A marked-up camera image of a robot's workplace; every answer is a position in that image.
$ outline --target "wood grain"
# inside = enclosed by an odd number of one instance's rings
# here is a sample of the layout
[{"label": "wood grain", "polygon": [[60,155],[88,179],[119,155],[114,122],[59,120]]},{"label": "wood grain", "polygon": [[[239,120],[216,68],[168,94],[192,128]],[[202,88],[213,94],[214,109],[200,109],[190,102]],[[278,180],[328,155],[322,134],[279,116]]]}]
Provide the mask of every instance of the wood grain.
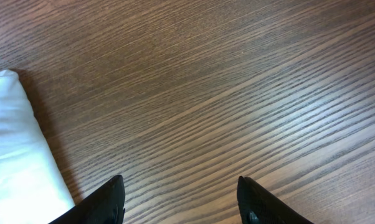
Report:
[{"label": "wood grain", "polygon": [[76,202],[240,223],[250,176],[315,223],[375,223],[375,0],[5,0],[20,79]]}]

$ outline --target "black object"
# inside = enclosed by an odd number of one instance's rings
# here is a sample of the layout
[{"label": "black object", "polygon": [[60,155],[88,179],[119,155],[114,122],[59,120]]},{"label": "black object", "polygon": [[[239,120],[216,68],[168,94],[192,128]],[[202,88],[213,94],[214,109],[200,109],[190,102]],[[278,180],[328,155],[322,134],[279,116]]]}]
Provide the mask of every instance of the black object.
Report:
[{"label": "black object", "polygon": [[[239,177],[237,201],[243,224],[312,224],[249,177]],[[125,190],[116,175],[50,224],[122,224]]]},{"label": "black object", "polygon": [[123,177],[116,175],[50,224],[122,224],[124,202]]},{"label": "black object", "polygon": [[250,177],[239,177],[237,201],[243,224],[312,224]]}]

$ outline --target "white cloth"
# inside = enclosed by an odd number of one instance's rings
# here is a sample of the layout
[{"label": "white cloth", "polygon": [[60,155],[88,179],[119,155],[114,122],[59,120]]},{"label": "white cloth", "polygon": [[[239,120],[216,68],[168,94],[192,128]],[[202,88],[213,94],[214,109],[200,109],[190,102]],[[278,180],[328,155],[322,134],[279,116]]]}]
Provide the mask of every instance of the white cloth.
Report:
[{"label": "white cloth", "polygon": [[0,223],[49,223],[74,206],[16,72],[0,72]]}]

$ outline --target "wooden table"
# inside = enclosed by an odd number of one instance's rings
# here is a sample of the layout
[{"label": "wooden table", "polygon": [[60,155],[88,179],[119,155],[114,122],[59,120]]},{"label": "wooden table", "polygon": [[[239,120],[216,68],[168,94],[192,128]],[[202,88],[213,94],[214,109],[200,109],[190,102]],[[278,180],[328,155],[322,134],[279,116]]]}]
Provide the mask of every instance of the wooden table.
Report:
[{"label": "wooden table", "polygon": [[11,68],[76,202],[241,223],[249,176],[315,223],[375,223],[375,0],[5,0]]}]

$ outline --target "white towel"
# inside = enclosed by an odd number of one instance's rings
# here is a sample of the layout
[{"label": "white towel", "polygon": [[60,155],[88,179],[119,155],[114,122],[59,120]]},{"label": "white towel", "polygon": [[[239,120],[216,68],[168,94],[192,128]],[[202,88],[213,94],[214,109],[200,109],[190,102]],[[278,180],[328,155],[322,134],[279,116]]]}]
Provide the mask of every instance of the white towel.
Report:
[{"label": "white towel", "polygon": [[0,223],[48,223],[74,206],[16,72],[0,72]]}]

